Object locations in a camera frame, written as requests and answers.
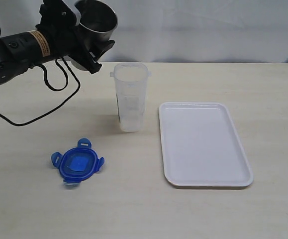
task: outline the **orange label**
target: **orange label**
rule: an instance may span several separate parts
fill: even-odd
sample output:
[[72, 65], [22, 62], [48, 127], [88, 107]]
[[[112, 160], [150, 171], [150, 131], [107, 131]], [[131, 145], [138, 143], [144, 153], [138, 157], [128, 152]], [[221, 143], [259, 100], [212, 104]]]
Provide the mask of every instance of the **orange label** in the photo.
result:
[[51, 55], [51, 50], [50, 50], [49, 43], [45, 39], [44, 35], [41, 32], [37, 31], [37, 30], [30, 31], [29, 33], [32, 36], [34, 36], [34, 38], [39, 43], [41, 51], [42, 51], [42, 56], [46, 57], [46, 56]]

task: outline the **plastic cup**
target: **plastic cup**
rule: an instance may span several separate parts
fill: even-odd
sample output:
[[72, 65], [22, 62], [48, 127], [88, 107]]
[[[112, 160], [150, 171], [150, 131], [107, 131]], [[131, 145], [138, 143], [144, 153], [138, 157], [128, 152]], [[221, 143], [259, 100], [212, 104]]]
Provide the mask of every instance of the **plastic cup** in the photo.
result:
[[125, 62], [110, 73], [115, 79], [120, 128], [138, 132], [144, 125], [147, 81], [150, 72], [142, 63]]

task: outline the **white tray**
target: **white tray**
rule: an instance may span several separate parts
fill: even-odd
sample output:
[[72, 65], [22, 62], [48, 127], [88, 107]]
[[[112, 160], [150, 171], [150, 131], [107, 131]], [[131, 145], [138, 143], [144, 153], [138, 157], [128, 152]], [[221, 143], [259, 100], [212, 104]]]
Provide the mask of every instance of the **white tray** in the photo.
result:
[[228, 109], [219, 103], [159, 107], [164, 172], [180, 187], [247, 187], [253, 173]]

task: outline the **table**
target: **table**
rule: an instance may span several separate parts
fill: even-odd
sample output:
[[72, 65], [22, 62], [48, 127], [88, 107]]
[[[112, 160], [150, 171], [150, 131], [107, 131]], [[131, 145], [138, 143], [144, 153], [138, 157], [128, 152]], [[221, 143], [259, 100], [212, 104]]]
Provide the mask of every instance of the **table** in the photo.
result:
[[[81, 91], [30, 126], [0, 119], [0, 239], [288, 239], [288, 64], [148, 63], [145, 128], [122, 133], [109, 72], [74, 70]], [[63, 76], [48, 63], [50, 82]], [[0, 86], [0, 111], [23, 122], [74, 91], [48, 90], [39, 69]], [[158, 106], [225, 104], [254, 172], [244, 190], [176, 189], [163, 176]], [[87, 137], [101, 174], [69, 190], [50, 155]]]

